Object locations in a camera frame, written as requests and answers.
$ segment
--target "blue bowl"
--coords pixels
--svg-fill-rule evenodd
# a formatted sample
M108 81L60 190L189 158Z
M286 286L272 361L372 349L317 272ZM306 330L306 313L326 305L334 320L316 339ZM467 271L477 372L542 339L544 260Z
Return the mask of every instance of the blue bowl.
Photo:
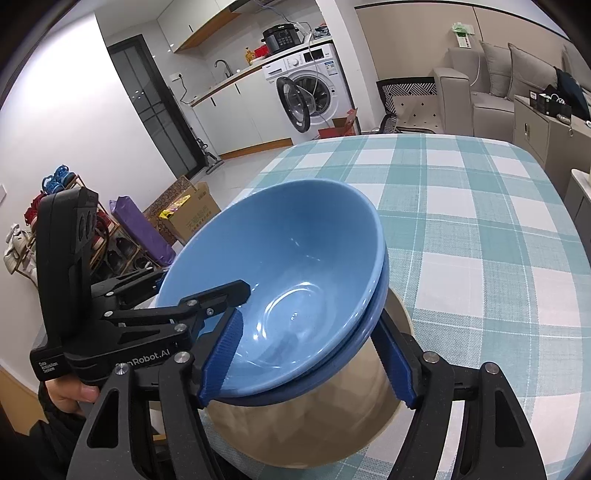
M249 397L217 398L216 400L241 407L261 407L291 400L322 385L351 361L374 331L374 327L378 323L382 309L386 303L388 282L389 262L388 251L386 250L384 267L378 281L378 286L375 289L374 296L369 301L363 318L361 318L361 321L352 334L331 355L325 357L321 363L304 375L269 391Z
M357 326L384 261L373 204L331 180L282 183L212 219L170 268L157 306L234 280L251 286L242 340L220 395L258 394L300 376Z

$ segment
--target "human hand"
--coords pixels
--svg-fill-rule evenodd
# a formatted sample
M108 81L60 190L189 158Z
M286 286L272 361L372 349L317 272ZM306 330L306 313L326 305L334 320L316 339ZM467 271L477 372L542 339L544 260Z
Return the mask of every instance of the human hand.
M78 402L94 403L99 398L98 387L84 385L78 377L72 374L48 380L45 382L45 386L53 404L65 413L84 416Z

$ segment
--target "purple bag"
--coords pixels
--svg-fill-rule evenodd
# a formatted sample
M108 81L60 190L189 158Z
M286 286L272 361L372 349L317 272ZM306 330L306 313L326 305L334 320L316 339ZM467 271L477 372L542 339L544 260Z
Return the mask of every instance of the purple bag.
M176 253L166 240L152 226L134 201L129 197L119 197L117 201L110 200L111 214L125 228L150 256L163 267L168 267L174 261Z

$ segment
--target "blue shoe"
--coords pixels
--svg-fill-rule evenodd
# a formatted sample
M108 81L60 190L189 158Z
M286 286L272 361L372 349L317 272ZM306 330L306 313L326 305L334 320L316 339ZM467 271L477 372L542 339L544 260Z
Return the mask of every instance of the blue shoe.
M45 177L41 182L41 187L43 188L43 191L48 195L51 195L52 193L61 192L64 189L63 185L57 182L53 175Z
M61 167L57 167L56 172L53 174L53 178L56 182L61 183L63 187L67 187L70 182L76 178L76 174L71 172L65 165L62 165Z

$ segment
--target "ceiling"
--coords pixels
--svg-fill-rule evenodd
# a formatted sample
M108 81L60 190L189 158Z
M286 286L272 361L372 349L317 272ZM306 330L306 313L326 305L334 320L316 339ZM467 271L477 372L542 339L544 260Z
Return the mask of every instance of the ceiling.
M103 37L156 20L172 0L80 0L52 30L95 12Z
M156 20L172 0L107 0L96 10L103 37Z

